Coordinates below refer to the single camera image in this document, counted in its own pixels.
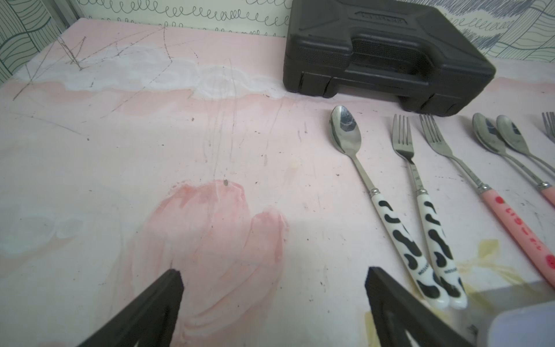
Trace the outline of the pink handle spoon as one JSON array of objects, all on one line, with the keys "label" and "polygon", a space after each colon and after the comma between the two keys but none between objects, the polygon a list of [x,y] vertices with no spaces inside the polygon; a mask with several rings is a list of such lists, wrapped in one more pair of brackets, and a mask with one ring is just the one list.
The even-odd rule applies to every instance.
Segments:
[{"label": "pink handle spoon", "polygon": [[507,146],[501,138],[494,124],[483,114],[476,113],[472,119],[473,130],[480,143],[490,152],[507,160],[511,160],[519,169],[526,173],[536,184],[537,190],[554,205],[554,187],[549,182],[540,179],[528,167],[507,153]]}]

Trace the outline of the black plastic tool case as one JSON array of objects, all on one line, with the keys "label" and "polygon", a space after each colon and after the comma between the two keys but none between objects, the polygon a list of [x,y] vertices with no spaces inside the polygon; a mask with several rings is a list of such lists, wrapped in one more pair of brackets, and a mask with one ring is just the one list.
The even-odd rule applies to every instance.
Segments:
[{"label": "black plastic tool case", "polygon": [[396,96],[402,109],[450,117],[494,79],[494,65],[436,8],[402,1],[294,1],[287,91],[342,87]]}]

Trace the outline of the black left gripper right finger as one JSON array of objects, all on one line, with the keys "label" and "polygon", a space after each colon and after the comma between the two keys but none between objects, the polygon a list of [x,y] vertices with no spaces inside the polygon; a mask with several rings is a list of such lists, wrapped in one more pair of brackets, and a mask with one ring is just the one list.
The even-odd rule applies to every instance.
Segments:
[{"label": "black left gripper right finger", "polygon": [[368,269],[365,288],[382,346],[471,347],[380,267]]}]

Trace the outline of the cow pattern handle spoon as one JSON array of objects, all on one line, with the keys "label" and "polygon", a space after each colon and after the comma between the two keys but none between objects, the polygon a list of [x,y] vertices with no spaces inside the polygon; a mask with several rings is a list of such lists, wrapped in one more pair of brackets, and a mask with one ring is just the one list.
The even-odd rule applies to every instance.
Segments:
[{"label": "cow pattern handle spoon", "polygon": [[447,308],[449,306],[449,295],[439,283],[432,266],[400,218],[398,218],[388,200],[373,184],[358,160],[357,153],[361,149],[361,131],[351,112],[345,106],[339,105],[332,110],[330,128],[336,148],[347,155],[354,163],[383,226],[387,230],[400,258],[403,259],[406,269],[420,294],[432,307],[436,309]]}]

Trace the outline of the cow pattern handle fork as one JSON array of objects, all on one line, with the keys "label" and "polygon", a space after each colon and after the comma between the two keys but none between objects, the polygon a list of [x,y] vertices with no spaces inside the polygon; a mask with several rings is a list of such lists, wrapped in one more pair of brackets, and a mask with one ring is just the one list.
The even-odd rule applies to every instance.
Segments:
[{"label": "cow pattern handle fork", "polygon": [[439,215],[429,193],[423,186],[418,169],[413,163],[414,149],[408,117],[394,115],[392,144],[394,151],[408,163],[434,272],[449,295],[449,305],[454,309],[465,309],[468,307],[468,297],[462,285],[458,268],[439,221]]}]

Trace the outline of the lavender placemat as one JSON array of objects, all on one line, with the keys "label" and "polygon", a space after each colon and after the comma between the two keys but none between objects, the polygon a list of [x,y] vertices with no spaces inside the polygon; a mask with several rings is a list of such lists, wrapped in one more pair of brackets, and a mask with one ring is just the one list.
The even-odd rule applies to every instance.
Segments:
[{"label": "lavender placemat", "polygon": [[553,346],[554,288],[544,282],[480,291],[472,296],[477,346]]}]

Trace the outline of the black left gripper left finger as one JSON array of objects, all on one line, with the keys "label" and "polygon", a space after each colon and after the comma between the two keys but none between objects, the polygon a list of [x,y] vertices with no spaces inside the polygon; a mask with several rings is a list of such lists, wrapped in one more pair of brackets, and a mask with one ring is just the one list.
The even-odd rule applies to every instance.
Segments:
[{"label": "black left gripper left finger", "polygon": [[169,346],[183,293],[181,273],[167,270],[81,347]]}]

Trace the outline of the pink handle fork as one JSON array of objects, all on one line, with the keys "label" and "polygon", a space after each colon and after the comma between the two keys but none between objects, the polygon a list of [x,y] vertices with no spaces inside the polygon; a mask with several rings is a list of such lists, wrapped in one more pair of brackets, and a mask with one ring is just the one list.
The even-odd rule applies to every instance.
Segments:
[{"label": "pink handle fork", "polygon": [[420,115],[421,126],[426,141],[432,149],[458,164],[477,186],[481,199],[497,217],[505,230],[511,235],[521,250],[534,264],[536,270],[551,285],[554,285],[554,254],[538,238],[522,218],[505,202],[501,195],[489,185],[483,183],[471,169],[452,153],[450,146],[445,141],[436,121],[432,116]]}]

